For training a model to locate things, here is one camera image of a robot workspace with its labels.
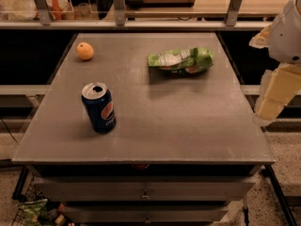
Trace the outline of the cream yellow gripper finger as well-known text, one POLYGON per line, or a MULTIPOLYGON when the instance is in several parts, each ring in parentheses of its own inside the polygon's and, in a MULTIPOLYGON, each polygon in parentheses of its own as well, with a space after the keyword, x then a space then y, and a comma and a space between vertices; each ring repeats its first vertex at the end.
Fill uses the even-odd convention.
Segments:
POLYGON ((272 123, 300 90, 300 65, 280 63, 275 70, 266 70, 255 103, 255 123, 272 123))

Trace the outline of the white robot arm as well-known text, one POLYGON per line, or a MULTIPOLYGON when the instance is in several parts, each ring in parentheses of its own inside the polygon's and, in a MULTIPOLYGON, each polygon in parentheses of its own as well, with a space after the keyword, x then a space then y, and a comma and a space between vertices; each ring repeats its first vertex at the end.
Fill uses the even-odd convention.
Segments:
POLYGON ((267 48, 279 62, 261 78, 255 103, 255 123, 267 126, 301 90, 301 0, 289 0, 274 21, 254 36, 249 45, 267 48))

